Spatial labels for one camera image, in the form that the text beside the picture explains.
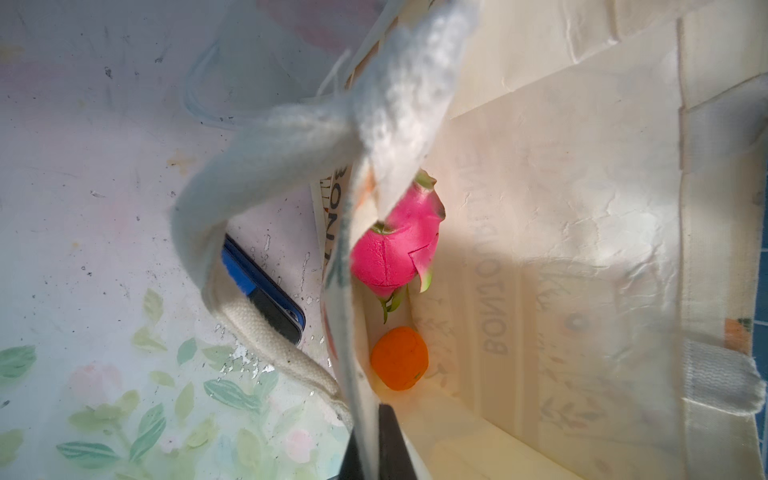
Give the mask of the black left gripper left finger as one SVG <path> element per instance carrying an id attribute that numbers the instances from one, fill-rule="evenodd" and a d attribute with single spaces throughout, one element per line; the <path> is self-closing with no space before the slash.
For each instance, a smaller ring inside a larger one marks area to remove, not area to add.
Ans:
<path id="1" fill-rule="evenodd" d="M 341 463 L 337 480 L 364 480 L 360 449 L 357 442 L 357 431 L 352 430 L 350 439 Z"/>

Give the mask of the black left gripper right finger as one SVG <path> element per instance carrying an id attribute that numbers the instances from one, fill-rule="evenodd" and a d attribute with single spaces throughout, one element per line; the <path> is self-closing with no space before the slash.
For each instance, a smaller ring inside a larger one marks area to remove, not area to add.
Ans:
<path id="1" fill-rule="evenodd" d="M 416 480 L 417 474 L 394 409 L 380 404 L 378 418 L 379 479 Z"/>

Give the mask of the orange tangerine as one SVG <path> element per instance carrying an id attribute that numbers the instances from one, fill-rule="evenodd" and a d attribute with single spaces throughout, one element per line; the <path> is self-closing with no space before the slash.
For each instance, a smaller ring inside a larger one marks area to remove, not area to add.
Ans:
<path id="1" fill-rule="evenodd" d="M 412 388 L 429 368 L 428 348 L 416 330 L 397 327 L 374 345 L 370 365 L 388 388 L 405 391 Z"/>

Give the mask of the pink dragon fruit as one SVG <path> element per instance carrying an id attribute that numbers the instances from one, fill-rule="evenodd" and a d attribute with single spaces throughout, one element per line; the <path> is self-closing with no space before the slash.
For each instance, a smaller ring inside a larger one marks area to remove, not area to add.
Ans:
<path id="1" fill-rule="evenodd" d="M 432 283 L 432 262 L 445 207 L 436 179 L 420 170 L 386 220 L 376 222 L 351 252 L 351 273 L 378 298 L 383 320 L 401 305 L 407 285 L 418 278 L 420 291 Z"/>

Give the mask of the cream floral tote bag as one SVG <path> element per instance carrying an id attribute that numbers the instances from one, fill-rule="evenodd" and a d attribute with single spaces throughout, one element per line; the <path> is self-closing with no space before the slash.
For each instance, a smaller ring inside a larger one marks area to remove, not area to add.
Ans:
<path id="1" fill-rule="evenodd" d="M 395 1 L 343 79 L 238 115 L 171 231 L 206 308 L 357 431 L 365 479 L 380 404 L 417 479 L 765 477 L 765 2 Z M 351 252 L 420 170 L 446 212 L 432 283 L 384 321 Z M 329 367 L 220 257 L 232 217 L 325 175 Z M 370 355 L 402 326 L 429 368 L 394 391 Z"/>

